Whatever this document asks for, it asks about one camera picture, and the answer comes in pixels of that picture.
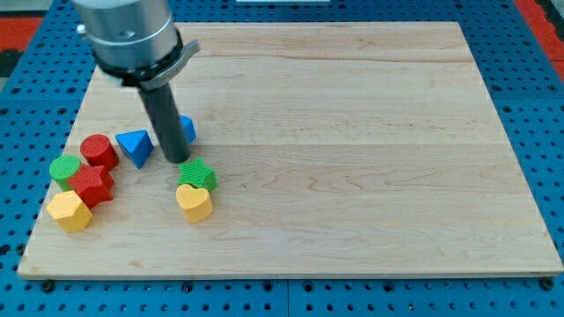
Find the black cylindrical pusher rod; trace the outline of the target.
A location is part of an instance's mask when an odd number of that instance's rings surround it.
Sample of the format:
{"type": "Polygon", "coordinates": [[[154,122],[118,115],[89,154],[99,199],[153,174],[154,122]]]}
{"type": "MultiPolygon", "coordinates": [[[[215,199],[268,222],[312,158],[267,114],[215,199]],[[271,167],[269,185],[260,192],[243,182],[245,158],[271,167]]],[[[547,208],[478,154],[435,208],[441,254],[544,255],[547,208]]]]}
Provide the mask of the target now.
{"type": "Polygon", "coordinates": [[[167,161],[184,162],[190,156],[190,147],[170,85],[141,89],[139,95],[167,161]]]}

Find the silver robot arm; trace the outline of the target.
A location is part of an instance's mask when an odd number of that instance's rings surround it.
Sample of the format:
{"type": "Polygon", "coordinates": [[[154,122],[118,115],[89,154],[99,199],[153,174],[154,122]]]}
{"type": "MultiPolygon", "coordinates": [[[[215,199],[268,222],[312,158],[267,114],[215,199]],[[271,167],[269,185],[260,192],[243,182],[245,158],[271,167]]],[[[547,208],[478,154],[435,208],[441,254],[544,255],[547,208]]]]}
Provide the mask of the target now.
{"type": "Polygon", "coordinates": [[[135,87],[165,158],[189,158],[188,138],[169,82],[199,51],[184,43],[165,0],[73,0],[82,20],[80,36],[90,42],[93,58],[118,85],[135,87]]]}

